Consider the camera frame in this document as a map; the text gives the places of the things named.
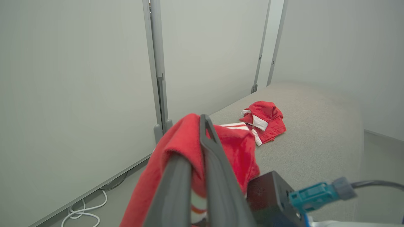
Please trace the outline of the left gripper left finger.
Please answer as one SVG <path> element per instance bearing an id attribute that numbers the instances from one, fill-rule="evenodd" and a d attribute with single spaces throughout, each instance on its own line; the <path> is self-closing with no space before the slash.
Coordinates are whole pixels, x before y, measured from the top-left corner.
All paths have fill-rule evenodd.
<path id="1" fill-rule="evenodd" d="M 144 227 L 191 226 L 190 162 L 180 154 L 170 156 L 143 222 Z"/>

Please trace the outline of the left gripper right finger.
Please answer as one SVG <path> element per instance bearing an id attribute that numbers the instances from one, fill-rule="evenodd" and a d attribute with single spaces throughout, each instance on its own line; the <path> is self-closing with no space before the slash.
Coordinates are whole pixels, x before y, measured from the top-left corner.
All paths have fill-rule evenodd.
<path id="1" fill-rule="evenodd" d="M 208 115 L 200 116 L 200 144 L 205 159 L 208 224 L 255 227 L 257 224 Z"/>

